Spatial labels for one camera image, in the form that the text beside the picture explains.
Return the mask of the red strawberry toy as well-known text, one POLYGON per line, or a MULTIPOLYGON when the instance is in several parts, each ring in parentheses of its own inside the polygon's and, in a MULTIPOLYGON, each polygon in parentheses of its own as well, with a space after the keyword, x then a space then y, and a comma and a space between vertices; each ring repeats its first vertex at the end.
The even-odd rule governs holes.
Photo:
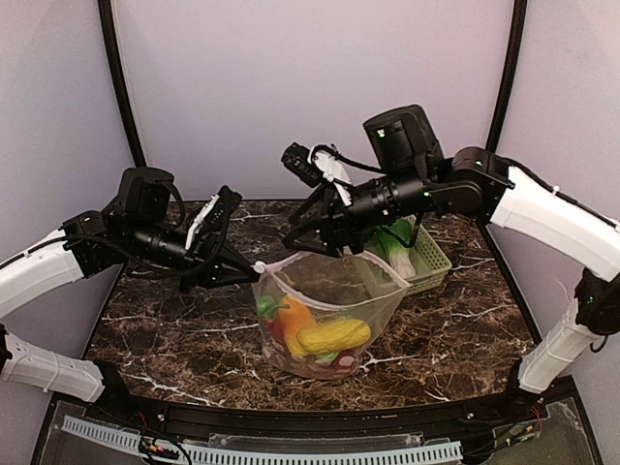
POLYGON ((320 378, 352 374, 359 365, 359 358, 350 353, 330 353, 315 356, 309 363, 311 372, 320 378))

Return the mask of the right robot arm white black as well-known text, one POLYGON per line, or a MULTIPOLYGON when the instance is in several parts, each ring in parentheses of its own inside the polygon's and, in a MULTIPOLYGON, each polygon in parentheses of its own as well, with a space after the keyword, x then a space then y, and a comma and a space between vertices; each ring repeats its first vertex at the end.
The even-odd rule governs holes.
POLYGON ((514 390, 545 392, 591 344, 619 330, 619 224, 549 185, 514 160, 480 147, 446 158, 419 105, 394 108, 363 125, 378 159, 374 178, 354 185, 334 147, 291 144, 284 167, 312 189, 292 216, 286 247, 337 257, 360 253, 371 233, 408 216, 460 214, 525 234, 581 264, 561 320, 515 367, 514 390))

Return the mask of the yellow corn toy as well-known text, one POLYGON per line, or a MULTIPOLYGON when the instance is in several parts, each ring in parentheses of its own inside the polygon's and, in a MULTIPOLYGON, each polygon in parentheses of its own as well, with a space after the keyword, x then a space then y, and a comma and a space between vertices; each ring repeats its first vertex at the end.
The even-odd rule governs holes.
POLYGON ((371 336, 372 329, 366 322, 348 319, 302 329, 296 338, 307 353, 320 355, 354 349, 371 336))

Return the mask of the clear zip top bag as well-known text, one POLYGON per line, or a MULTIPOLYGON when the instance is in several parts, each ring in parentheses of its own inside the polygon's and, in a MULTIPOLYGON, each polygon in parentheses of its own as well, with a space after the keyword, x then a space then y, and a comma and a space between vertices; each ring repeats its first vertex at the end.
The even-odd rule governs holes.
POLYGON ((308 379, 335 380, 355 374, 364 351, 383 333, 409 288, 408 282, 370 252, 347 253, 338 259, 299 252, 276 263, 257 262, 253 268, 261 274, 252 286, 256 310, 257 300, 263 295, 280 302, 289 295, 309 308, 315 326, 356 319, 366 322, 372 329, 372 336, 364 345, 341 351, 359 358, 359 365, 352 374, 320 378, 309 368, 310 361, 320 355, 292 356, 285 344, 279 344, 270 336, 264 319, 257 315, 264 358, 283 371, 308 379))

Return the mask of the pale green plastic basket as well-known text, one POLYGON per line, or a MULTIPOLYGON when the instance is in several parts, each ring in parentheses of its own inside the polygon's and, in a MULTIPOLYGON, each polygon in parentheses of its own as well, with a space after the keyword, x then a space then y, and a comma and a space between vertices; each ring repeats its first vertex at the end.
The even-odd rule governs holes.
MULTIPOLYGON (((413 278, 404 279, 410 284, 407 295, 420 294, 439 287, 451 270, 450 260, 415 216, 402 219, 407 220, 412 226, 413 237, 408 247, 411 262, 417 272, 413 278)), ((365 243, 365 249, 389 264, 376 232, 365 243)))

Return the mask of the green bell pepper toy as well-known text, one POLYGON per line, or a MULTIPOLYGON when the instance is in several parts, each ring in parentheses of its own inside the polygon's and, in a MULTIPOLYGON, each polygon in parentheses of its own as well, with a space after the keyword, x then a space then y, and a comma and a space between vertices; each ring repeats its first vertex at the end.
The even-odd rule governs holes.
POLYGON ((267 321, 274 321, 277 318, 279 309, 289 308, 289 305, 276 301, 270 295, 263 295, 257 300, 257 315, 267 321))

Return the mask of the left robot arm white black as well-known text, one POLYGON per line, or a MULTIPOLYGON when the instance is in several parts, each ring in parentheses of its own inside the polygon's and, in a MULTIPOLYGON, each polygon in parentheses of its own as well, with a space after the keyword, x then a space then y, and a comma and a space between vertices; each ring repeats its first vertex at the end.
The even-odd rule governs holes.
MULTIPOLYGON (((161 278, 176 279, 183 293, 251 284, 260 279, 228 242, 231 217, 242 197, 228 186, 197 211, 167 222, 170 201, 182 198, 173 175, 149 167, 122 174, 116 196, 101 211, 88 210, 1 264, 1 314, 8 316, 52 290, 133 262, 161 278)), ((105 362, 70 358, 1 331, 1 379, 95 403, 124 383, 105 362)))

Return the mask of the red chili pepper toy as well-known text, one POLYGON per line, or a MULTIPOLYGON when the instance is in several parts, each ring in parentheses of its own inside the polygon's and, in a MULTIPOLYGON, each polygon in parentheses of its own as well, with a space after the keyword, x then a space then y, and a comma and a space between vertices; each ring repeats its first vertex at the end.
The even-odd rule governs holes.
POLYGON ((263 322, 265 323, 265 326, 270 336, 279 344, 284 345, 284 330, 280 319, 278 317, 276 317, 274 320, 264 319, 263 322))

